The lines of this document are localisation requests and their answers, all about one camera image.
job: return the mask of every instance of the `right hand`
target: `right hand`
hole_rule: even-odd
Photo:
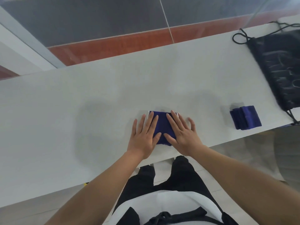
[[[191,124],[191,128],[189,128],[180,114],[177,116],[173,110],[171,110],[171,114],[174,119],[169,114],[167,114],[167,119],[172,126],[176,140],[167,133],[165,133],[164,136],[180,154],[191,156],[193,151],[203,147],[203,144],[196,132],[196,125],[191,118],[188,118]]]

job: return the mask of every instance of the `finger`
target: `finger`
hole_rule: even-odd
[[[153,116],[154,116],[154,112],[151,111],[150,114],[149,114],[149,116],[148,116],[148,119],[147,119],[147,121],[146,121],[146,124],[145,124],[145,126],[144,126],[142,132],[144,132],[144,133],[147,133],[147,132],[148,132],[149,127],[150,127],[151,122],[152,122],[152,119],[153,119]]]
[[[140,133],[142,132],[145,118],[146,118],[146,115],[143,114],[143,115],[142,115],[142,118],[141,118],[141,120],[140,120],[140,122],[139,122],[139,126],[138,126],[138,128],[137,128],[137,134],[140,134]]]
[[[133,121],[132,131],[131,131],[131,137],[135,136],[136,132],[137,132],[137,119],[135,119]]]
[[[183,127],[184,127],[185,129],[189,130],[189,127],[188,127],[187,123],[185,122],[185,120],[183,119],[183,117],[180,115],[180,113],[178,113],[178,116],[179,116],[179,119],[180,119],[180,121],[181,121]]]
[[[172,146],[175,147],[175,146],[177,145],[177,141],[176,141],[173,137],[171,137],[169,134],[164,133],[163,135],[165,136],[165,138],[167,139],[167,141],[168,141]]]
[[[189,122],[190,122],[190,129],[191,129],[192,131],[196,132],[196,125],[195,125],[193,119],[191,119],[190,117],[188,117],[187,119],[188,119]]]
[[[178,128],[180,130],[184,130],[183,124],[181,123],[181,121],[180,121],[179,117],[177,116],[177,114],[173,110],[171,110],[171,114],[172,114],[172,117],[174,118],[176,124],[178,125]]]
[[[151,126],[148,130],[148,133],[153,136],[154,134],[154,131],[155,131],[155,128],[156,128],[156,124],[157,124],[157,121],[158,121],[158,115],[155,116],[155,118],[153,119],[152,123],[151,123]]]
[[[167,119],[170,122],[170,125],[175,133],[175,136],[177,136],[177,134],[179,133],[180,129],[178,128],[176,122],[174,121],[174,119],[167,113]]]
[[[152,139],[152,146],[153,146],[153,148],[155,147],[155,145],[159,141],[160,136],[161,136],[161,132],[159,132],[158,134],[156,134],[155,137]]]

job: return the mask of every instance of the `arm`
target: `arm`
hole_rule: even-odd
[[[75,194],[45,225],[102,224],[105,221],[130,175],[149,157],[161,136],[158,133],[153,138],[158,120],[156,116],[151,124],[153,115],[151,112],[144,127],[145,115],[138,128],[134,120],[124,155]]]
[[[300,222],[300,194],[272,177],[235,159],[222,155],[199,139],[195,123],[189,118],[189,129],[181,115],[172,111],[168,120],[176,140],[167,140],[183,155],[200,163],[231,196],[260,225],[292,225]]]

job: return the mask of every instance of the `white shirt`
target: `white shirt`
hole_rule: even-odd
[[[121,204],[112,215],[109,225],[116,225],[125,212],[132,207],[140,217],[143,225],[161,212],[171,215],[193,211],[199,207],[207,211],[207,216],[222,222],[222,212],[209,198],[195,192],[178,192],[160,190],[136,197]],[[205,221],[191,221],[177,223],[178,225],[211,225]]]

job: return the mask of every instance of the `navy blue cloth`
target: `navy blue cloth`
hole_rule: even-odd
[[[254,106],[242,106],[230,111],[237,130],[249,130],[262,126]]]
[[[153,136],[155,136],[157,133],[161,133],[161,137],[160,137],[157,144],[158,145],[171,146],[171,144],[167,141],[167,139],[165,138],[165,136],[163,134],[167,133],[171,137],[176,139],[176,136],[175,136],[175,133],[172,129],[172,126],[171,126],[169,120],[167,119],[167,114],[169,114],[171,117],[172,117],[172,114],[167,113],[167,112],[160,112],[160,111],[153,111],[153,113],[154,113],[153,117],[156,117],[156,115],[158,115],[158,121],[157,121],[156,128],[155,128]]]

